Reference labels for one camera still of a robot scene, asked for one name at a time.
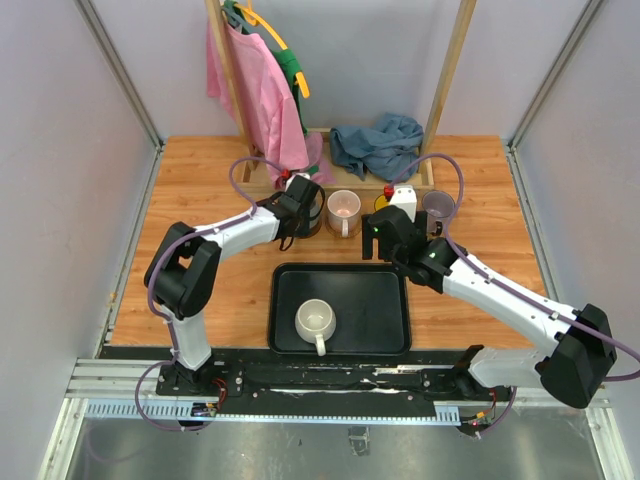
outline mug handle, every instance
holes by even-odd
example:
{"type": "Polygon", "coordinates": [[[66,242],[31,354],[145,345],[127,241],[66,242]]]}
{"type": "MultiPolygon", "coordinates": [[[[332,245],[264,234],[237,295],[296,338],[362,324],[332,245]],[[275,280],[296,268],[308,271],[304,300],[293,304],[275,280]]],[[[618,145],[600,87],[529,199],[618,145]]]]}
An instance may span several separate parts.
{"type": "Polygon", "coordinates": [[[320,334],[316,335],[316,350],[318,350],[319,357],[324,357],[327,354],[327,349],[324,346],[324,337],[320,334]]]}

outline clothes hanger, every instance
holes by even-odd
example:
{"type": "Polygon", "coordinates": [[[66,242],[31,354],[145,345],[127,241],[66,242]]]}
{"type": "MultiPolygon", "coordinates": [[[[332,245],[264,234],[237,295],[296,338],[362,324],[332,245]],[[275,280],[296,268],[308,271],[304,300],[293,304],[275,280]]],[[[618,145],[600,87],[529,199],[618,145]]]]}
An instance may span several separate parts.
{"type": "MultiPolygon", "coordinates": [[[[249,11],[253,12],[253,1],[252,0],[247,0],[247,8],[249,9],[249,11]]],[[[255,18],[247,18],[247,22],[249,23],[249,25],[251,25],[252,27],[256,27],[258,25],[258,21],[255,18]]]]}
{"type": "Polygon", "coordinates": [[[227,20],[227,23],[233,28],[242,27],[242,33],[252,34],[258,33],[254,26],[251,25],[247,18],[242,15],[238,15],[233,11],[233,8],[228,8],[226,5],[222,6],[222,15],[227,20]]]}
{"type": "MultiPolygon", "coordinates": [[[[254,20],[256,22],[256,25],[258,24],[262,25],[264,29],[269,33],[269,35],[273,37],[273,39],[276,41],[276,43],[282,50],[289,49],[289,47],[287,47],[287,44],[284,43],[284,40],[282,40],[280,35],[276,33],[276,31],[271,27],[271,25],[269,25],[260,15],[258,15],[253,10],[251,10],[250,6],[245,7],[244,5],[241,5],[239,3],[236,3],[234,6],[238,7],[240,10],[242,10],[242,13],[245,14],[245,16],[249,17],[247,18],[247,21],[249,22],[249,24],[252,24],[251,20],[254,20]]],[[[302,96],[304,98],[309,98],[309,96],[311,95],[311,92],[309,91],[307,79],[305,78],[303,72],[296,73],[296,83],[300,87],[300,93],[302,94],[302,96]]]]}

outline wooden shelf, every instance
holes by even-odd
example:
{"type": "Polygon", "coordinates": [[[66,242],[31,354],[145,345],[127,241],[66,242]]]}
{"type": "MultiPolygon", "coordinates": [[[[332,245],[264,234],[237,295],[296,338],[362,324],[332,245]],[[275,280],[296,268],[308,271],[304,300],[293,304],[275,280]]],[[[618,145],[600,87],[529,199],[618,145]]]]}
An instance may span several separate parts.
{"type": "MultiPolygon", "coordinates": [[[[436,86],[435,96],[433,97],[433,102],[431,103],[431,110],[429,111],[429,119],[427,121],[427,125],[425,126],[424,131],[424,139],[422,141],[422,145],[420,146],[420,154],[424,155],[431,150],[431,143],[435,138],[436,131],[438,130],[438,124],[440,123],[440,117],[442,115],[442,111],[444,109],[444,105],[447,99],[447,95],[449,94],[449,88],[451,87],[451,82],[453,80],[453,75],[456,71],[456,66],[458,65],[458,59],[460,58],[460,52],[462,51],[462,46],[464,45],[464,40],[467,36],[467,31],[469,29],[469,24],[471,23],[471,17],[473,16],[473,11],[475,9],[477,0],[460,0],[460,5],[458,6],[458,13],[456,15],[456,21],[453,25],[453,29],[451,31],[451,37],[449,38],[449,45],[447,47],[447,53],[444,59],[444,63],[442,64],[442,68],[440,70],[440,78],[438,79],[438,84],[436,86]]],[[[227,21],[226,17],[222,14],[222,7],[217,0],[205,0],[207,5],[207,12],[209,15],[209,25],[213,34],[213,37],[216,40],[216,48],[218,50],[218,54],[220,55],[220,61],[222,64],[222,69],[224,71],[224,76],[227,81],[227,86],[229,88],[229,96],[231,104],[233,106],[234,117],[236,120],[236,125],[238,126],[238,131],[240,133],[240,137],[245,142],[247,147],[247,151],[249,155],[255,155],[255,142],[249,138],[249,122],[244,113],[244,109],[242,108],[242,99],[237,95],[238,91],[238,72],[235,71],[233,67],[233,62],[231,61],[231,49],[229,48],[229,40],[227,38],[227,21]]],[[[309,129],[309,130],[324,130],[328,131],[327,128],[320,129],[309,129]]],[[[249,175],[252,170],[255,170],[256,166],[253,165],[240,174],[240,177],[243,175],[249,175]]],[[[421,173],[421,183],[418,183],[419,186],[425,186],[425,190],[433,189],[433,187],[429,188],[429,185],[433,185],[433,175],[430,175],[431,169],[423,169],[421,173]]],[[[244,181],[247,183],[250,182],[249,177],[244,178],[244,181]]],[[[365,185],[358,187],[361,189],[372,191],[377,188],[377,185],[373,185],[371,187],[367,187],[366,184],[368,182],[364,182],[365,185]]],[[[337,185],[337,187],[348,187],[348,185],[337,185]]]]}
{"type": "MultiPolygon", "coordinates": [[[[327,143],[324,145],[324,153],[326,158],[331,158],[329,145],[327,143]]],[[[322,187],[329,193],[335,192],[336,190],[352,190],[358,194],[369,194],[375,192],[381,194],[383,187],[388,183],[382,178],[371,173],[368,173],[364,181],[361,181],[357,175],[348,173],[344,167],[334,165],[331,161],[330,165],[331,173],[333,173],[336,183],[331,185],[322,185],[322,187]]],[[[238,170],[236,181],[247,193],[268,194],[269,192],[273,192],[267,167],[264,163],[256,162],[256,164],[252,164],[247,162],[244,168],[240,168],[238,170]]],[[[433,182],[431,160],[423,162],[422,165],[420,165],[418,172],[405,183],[413,185],[418,196],[433,190],[435,186],[433,182]]]]}

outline white wall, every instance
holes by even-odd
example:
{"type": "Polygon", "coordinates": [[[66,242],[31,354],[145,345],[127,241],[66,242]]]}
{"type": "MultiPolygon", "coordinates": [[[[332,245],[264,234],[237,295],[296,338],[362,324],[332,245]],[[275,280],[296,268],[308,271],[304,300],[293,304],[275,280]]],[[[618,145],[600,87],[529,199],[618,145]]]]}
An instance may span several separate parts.
{"type": "MultiPolygon", "coordinates": [[[[640,3],[605,2],[520,147],[561,295],[603,308],[640,349],[640,3]]],[[[616,371],[637,362],[618,352],[616,371]]],[[[611,384],[640,475],[640,381],[611,384]]]]}
{"type": "Polygon", "coordinates": [[[0,65],[0,465],[31,479],[153,156],[72,1],[4,2],[0,65]]]}
{"type": "MultiPolygon", "coordinates": [[[[204,0],[94,0],[163,136],[233,134],[205,95],[204,0]]],[[[480,1],[442,118],[442,134],[509,137],[586,0],[480,1]]],[[[305,123],[425,123],[456,0],[256,0],[305,69],[305,123]]]]}

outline wooden table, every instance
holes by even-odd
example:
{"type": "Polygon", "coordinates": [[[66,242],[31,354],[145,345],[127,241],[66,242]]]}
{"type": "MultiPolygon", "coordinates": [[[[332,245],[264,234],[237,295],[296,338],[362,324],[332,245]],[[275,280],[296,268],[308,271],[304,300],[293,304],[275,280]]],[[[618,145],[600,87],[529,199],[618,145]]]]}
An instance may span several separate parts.
{"type": "MultiPolygon", "coordinates": [[[[514,281],[543,293],[518,198],[500,139],[437,137],[432,151],[453,156],[466,179],[465,198],[451,226],[457,243],[514,281]]],[[[122,299],[113,345],[169,345],[167,328],[146,305],[142,277],[169,225],[223,220],[248,208],[229,186],[231,162],[243,155],[236,137],[171,137],[122,299]]],[[[433,163],[436,188],[458,192],[445,161],[433,163]]],[[[361,239],[334,238],[325,228],[296,240],[287,252],[260,245],[220,265],[206,314],[207,337],[215,346],[266,346],[271,276],[284,262],[360,262],[361,239]]],[[[414,348],[528,347],[527,340],[479,309],[408,283],[414,348]]]]}

